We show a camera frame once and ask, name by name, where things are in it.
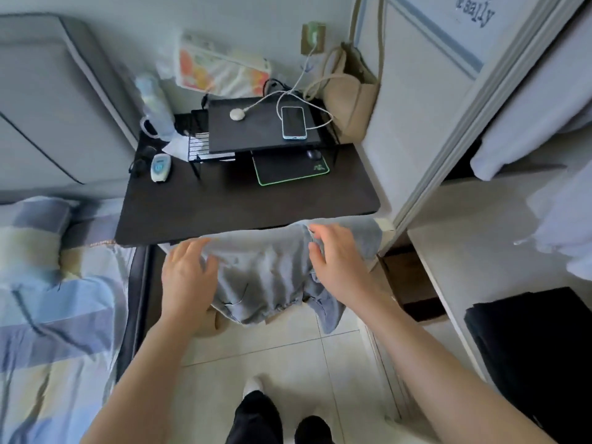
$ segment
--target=charging cable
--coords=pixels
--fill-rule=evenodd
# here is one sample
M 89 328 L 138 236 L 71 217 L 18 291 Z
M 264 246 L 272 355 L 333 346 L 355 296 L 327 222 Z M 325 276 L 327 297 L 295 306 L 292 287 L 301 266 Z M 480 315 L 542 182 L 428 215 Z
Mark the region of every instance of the charging cable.
M 279 103 L 280 103 L 280 101 L 282 101 L 282 98 L 283 98 L 284 96 L 286 96 L 286 95 L 290 95 L 290 96 L 294 96 L 294 98 L 297 98 L 297 99 L 299 99 L 299 100 L 300 100 L 300 101 L 302 101 L 303 103 L 305 103 L 305 104 L 308 104 L 309 106 L 312 106 L 312 107 L 314 107 L 315 109 L 318 109 L 319 111 L 323 111 L 323 112 L 325 112 L 326 114 L 328 114 L 328 115 L 329 115 L 329 121 L 327 121 L 326 123 L 322 124 L 321 126 L 315 126 L 315 127 L 312 127 L 312 128 L 306 128 L 306 130 L 307 130 L 307 131 L 311 131 L 311 130 L 313 130 L 313 129 L 319 129 L 319 128 L 322 128 L 322 127 L 324 127 L 324 126 L 327 126 L 327 125 L 328 125 L 328 124 L 329 124 L 331 121 L 333 121 L 333 114 L 332 114 L 330 111 L 327 111 L 327 110 L 325 110 L 325 109 L 323 109 L 323 108 L 321 108 L 321 107 L 319 107 L 319 106 L 316 106 L 316 105 L 314 105 L 314 104 L 312 104 L 312 103 L 309 103 L 308 101 L 306 101 L 305 99 L 302 99 L 302 98 L 300 98 L 300 96 L 298 96 L 298 95 L 296 95 L 296 94 L 294 93 L 294 92 L 296 91 L 296 87 L 298 87 L 298 84 L 300 83 L 300 81 L 302 80 L 302 77 L 303 77 L 303 76 L 304 76 L 304 74 L 306 73 L 306 70 L 307 70 L 307 68 L 308 68 L 308 60 L 310 59 L 310 57 L 312 56 L 312 54 L 315 52 L 315 50 L 316 50 L 316 49 L 317 49 L 317 36 L 316 36 L 316 34 L 315 34 L 315 36 L 314 36 L 314 46 L 313 46 L 313 49 L 312 49 L 312 50 L 310 50 L 310 52 L 308 53 L 308 56 L 306 57 L 306 61 L 304 62 L 304 66 L 303 66 L 303 68 L 302 68 L 302 73 L 300 74 L 300 77 L 298 78 L 298 80 L 297 80 L 297 81 L 296 81 L 296 83 L 294 84 L 294 87 L 293 87 L 293 88 L 291 88 L 291 89 L 289 89 L 289 90 L 276 90 L 275 92 L 271 92 L 271 93 L 269 93 L 269 94 L 267 94 L 267 95 L 263 96 L 263 98 L 261 98 L 261 99 L 257 100 L 257 102 L 256 102 L 256 103 L 254 103 L 254 104 L 251 104 L 250 106 L 248 106 L 248 107 L 245 107 L 244 109 L 242 109 L 242 111 L 243 111 L 243 115 L 242 115 L 242 116 L 240 116 L 240 119 L 242 119 L 242 118 L 244 118 L 244 117 L 245 117 L 245 116 L 244 116 L 244 113 L 246 113 L 246 112 L 247 112 L 249 109 L 252 109 L 252 108 L 254 108 L 254 107 L 257 105 L 257 104 L 261 103 L 261 102 L 262 102 L 264 99 L 266 99 L 266 98 L 269 98 L 269 97 L 270 97 L 270 96 L 272 96 L 272 95 L 276 95 L 276 94 L 280 93 L 280 96 L 279 96 L 279 98 L 277 99 L 277 103 L 276 103 L 276 105 L 275 105 L 275 113 L 277 113 L 277 117 L 278 117 L 280 120 L 282 119 L 282 115 L 281 115 L 281 113 L 279 113 Z

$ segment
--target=striped bedsheet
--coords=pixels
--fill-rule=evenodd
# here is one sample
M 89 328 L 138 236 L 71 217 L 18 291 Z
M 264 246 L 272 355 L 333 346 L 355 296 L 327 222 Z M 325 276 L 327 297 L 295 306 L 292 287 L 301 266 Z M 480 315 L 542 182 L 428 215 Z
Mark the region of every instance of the striped bedsheet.
M 121 200 L 83 204 L 62 238 L 62 280 L 0 290 L 0 443 L 78 443 L 109 396 L 135 249 L 113 241 Z

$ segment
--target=beige tote bag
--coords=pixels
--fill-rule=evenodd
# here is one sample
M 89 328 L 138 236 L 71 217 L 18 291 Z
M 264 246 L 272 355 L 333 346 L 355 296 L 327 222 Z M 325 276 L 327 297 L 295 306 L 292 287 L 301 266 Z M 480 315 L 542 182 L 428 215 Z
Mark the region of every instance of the beige tote bag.
M 304 98 L 309 101 L 317 96 L 325 82 L 321 98 L 333 115 L 341 143 L 359 143 L 366 136 L 384 66 L 384 0 L 379 0 L 378 4 L 378 77 L 366 67 L 360 52 L 353 46 L 361 2 L 356 0 L 353 8 L 349 42 L 332 49 L 325 58 L 323 74 L 330 57 L 337 53 L 331 74 L 317 79 L 304 91 Z

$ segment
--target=pillow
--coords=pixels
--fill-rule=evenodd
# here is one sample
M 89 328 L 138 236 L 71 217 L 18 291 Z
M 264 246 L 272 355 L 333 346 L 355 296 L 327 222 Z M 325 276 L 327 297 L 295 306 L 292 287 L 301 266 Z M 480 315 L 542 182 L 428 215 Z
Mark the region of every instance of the pillow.
M 59 282 L 60 242 L 71 211 L 65 199 L 45 196 L 0 205 L 0 286 L 46 290 Z

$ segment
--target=shelf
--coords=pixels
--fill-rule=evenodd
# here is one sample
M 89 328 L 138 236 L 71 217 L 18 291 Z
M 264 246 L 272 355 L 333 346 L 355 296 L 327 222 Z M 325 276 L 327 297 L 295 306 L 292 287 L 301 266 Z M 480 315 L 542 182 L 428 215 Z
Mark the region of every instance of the shelf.
M 540 253 L 532 243 L 514 245 L 539 223 L 527 199 L 536 199 L 531 195 L 560 175 L 548 171 L 441 186 L 409 227 L 411 242 L 477 374 L 491 384 L 464 321 L 469 307 L 560 286 L 571 287 L 592 307 L 592 282 L 568 273 L 567 257 Z

